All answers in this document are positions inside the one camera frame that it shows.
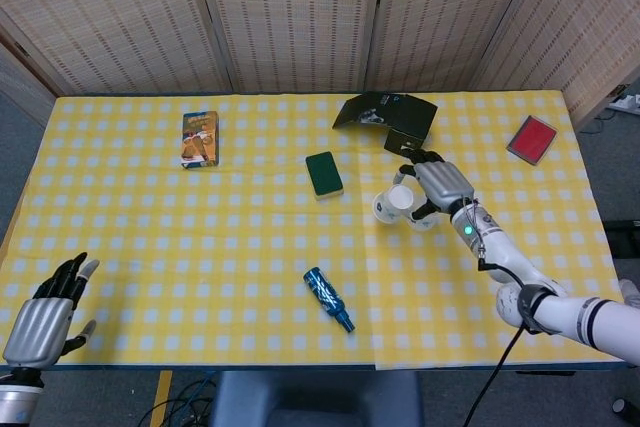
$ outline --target black box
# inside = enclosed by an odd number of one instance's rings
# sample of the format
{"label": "black box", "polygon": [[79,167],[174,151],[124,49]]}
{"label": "black box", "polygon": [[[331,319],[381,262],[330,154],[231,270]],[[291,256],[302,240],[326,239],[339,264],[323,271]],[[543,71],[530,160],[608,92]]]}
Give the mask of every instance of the black box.
{"label": "black box", "polygon": [[333,128],[348,122],[388,125],[384,148],[402,155],[403,148],[422,147],[437,110],[432,103],[411,95],[368,92],[344,103]]}

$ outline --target gray carpet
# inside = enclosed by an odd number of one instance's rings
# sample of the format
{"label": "gray carpet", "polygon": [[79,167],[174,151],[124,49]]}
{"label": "gray carpet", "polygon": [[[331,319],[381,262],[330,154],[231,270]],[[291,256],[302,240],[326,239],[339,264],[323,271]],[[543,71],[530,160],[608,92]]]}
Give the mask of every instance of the gray carpet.
{"label": "gray carpet", "polygon": [[[640,219],[640,117],[617,114],[602,126],[600,134],[578,135],[601,216],[606,220]],[[587,127],[592,131],[599,128],[597,121]],[[5,159],[0,169],[0,238],[4,237],[41,136],[39,126],[0,98],[0,155]],[[616,270],[640,283],[640,261],[616,261]],[[201,372],[176,373],[172,395],[202,376]],[[462,425],[487,376],[486,371],[424,372],[427,425]],[[136,426],[153,403],[157,378],[158,373],[152,371],[48,372],[44,377],[46,395],[32,425]],[[616,396],[626,396],[640,405],[638,369],[578,372],[573,377],[502,372],[472,425],[622,427],[626,424],[610,413]]]}

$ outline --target yellow checkered tablecloth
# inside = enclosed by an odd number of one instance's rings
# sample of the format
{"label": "yellow checkered tablecloth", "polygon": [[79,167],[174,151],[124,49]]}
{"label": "yellow checkered tablecloth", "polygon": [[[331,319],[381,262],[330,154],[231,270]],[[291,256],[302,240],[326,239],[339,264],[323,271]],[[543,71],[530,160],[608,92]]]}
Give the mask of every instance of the yellow checkered tablecloth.
{"label": "yellow checkered tablecloth", "polygon": [[[58,99],[0,270],[0,343],[36,286],[87,250],[102,264],[74,325],[98,328],[65,364],[494,364],[513,335],[498,285],[447,217],[425,233],[374,221],[373,197],[403,159],[375,127],[331,130],[350,97]],[[425,147],[457,164],[534,264],[572,295],[619,299],[561,94],[418,97],[439,107]],[[186,171],[182,114],[202,110],[220,114],[220,165]],[[537,167],[505,149],[528,114],[559,131]],[[304,158],[325,150],[345,192],[316,201]],[[314,266],[344,298],[352,335],[302,282]],[[546,335],[525,335],[510,357],[610,359]]]}

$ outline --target black chair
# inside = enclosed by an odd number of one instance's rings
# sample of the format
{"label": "black chair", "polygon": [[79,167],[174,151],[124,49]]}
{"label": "black chair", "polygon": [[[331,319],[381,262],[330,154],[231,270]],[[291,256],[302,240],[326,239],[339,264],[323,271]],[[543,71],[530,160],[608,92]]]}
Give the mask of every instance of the black chair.
{"label": "black chair", "polygon": [[423,427],[415,371],[227,371],[210,427]]}

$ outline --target robotic arm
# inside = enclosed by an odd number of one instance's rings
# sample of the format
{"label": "robotic arm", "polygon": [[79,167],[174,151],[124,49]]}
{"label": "robotic arm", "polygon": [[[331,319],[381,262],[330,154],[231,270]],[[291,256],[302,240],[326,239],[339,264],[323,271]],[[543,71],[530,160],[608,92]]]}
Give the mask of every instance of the robotic arm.
{"label": "robotic arm", "polygon": [[524,323],[529,333],[545,332],[588,345],[640,365],[640,310],[598,297],[568,297],[554,280],[537,270],[513,244],[487,210],[474,199],[474,188],[451,162],[435,152],[407,150],[412,165],[394,178],[415,177],[427,201],[412,221],[445,213],[460,238],[478,258],[478,270],[503,284],[496,309],[509,325]]}
{"label": "robotic arm", "polygon": [[44,389],[40,373],[93,334],[95,320],[67,339],[78,301],[99,264],[92,260],[80,269],[86,258],[83,252],[63,263],[22,306],[2,355],[12,370],[0,377],[0,425],[29,425]]}

